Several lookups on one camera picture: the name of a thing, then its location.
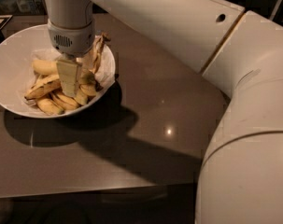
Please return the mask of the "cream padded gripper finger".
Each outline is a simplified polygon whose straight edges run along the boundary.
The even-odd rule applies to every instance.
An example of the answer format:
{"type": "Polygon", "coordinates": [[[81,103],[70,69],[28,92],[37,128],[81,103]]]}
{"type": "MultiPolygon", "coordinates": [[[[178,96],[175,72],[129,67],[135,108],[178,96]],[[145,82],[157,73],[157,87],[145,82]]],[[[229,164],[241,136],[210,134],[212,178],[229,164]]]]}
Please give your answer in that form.
{"type": "Polygon", "coordinates": [[[59,59],[56,66],[63,93],[69,97],[75,97],[78,92],[82,65],[72,60],[59,59]]]}

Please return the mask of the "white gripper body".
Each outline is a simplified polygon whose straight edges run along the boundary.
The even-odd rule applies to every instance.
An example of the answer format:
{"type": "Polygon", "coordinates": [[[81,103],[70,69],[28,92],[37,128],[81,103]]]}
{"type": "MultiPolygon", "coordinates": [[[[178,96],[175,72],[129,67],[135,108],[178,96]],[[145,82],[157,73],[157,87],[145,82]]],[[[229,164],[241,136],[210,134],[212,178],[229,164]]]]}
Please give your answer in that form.
{"type": "Polygon", "coordinates": [[[94,23],[82,28],[62,28],[48,21],[51,45],[61,54],[83,57],[88,53],[95,39],[94,23]]]}

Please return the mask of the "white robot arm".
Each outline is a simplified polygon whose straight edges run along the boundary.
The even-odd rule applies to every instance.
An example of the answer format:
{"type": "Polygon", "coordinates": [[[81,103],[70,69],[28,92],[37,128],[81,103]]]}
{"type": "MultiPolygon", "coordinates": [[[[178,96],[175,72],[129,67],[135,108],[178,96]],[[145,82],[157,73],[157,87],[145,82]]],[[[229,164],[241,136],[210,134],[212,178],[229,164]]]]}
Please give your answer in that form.
{"type": "Polygon", "coordinates": [[[224,0],[45,1],[63,55],[91,49],[99,6],[230,98],[202,163],[195,224],[283,224],[282,26],[224,0]]]}

